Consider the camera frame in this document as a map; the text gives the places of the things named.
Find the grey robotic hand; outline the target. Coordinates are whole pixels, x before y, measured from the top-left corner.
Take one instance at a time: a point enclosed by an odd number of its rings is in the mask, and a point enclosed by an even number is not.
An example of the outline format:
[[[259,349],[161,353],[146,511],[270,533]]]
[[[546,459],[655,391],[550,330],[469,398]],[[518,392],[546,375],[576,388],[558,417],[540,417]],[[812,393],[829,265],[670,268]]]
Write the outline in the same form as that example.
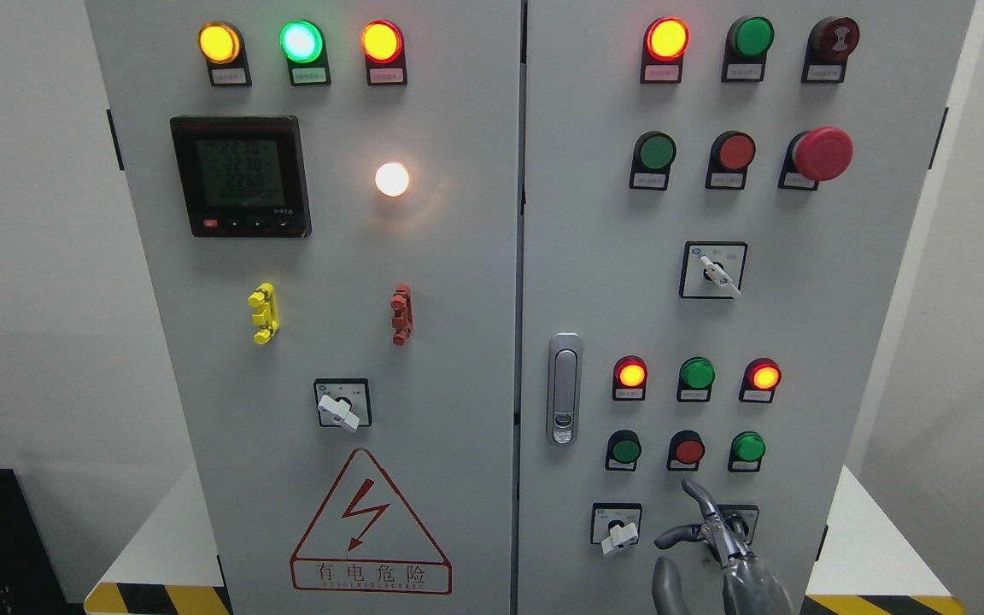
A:
[[[723,611],[726,614],[793,614],[788,592],[745,540],[730,529],[711,494],[692,479],[681,482],[684,493],[698,502],[702,522],[676,526],[653,541],[667,549],[679,542],[707,542],[723,573]],[[688,614],[675,561],[660,556],[653,565],[653,607],[659,614]]]

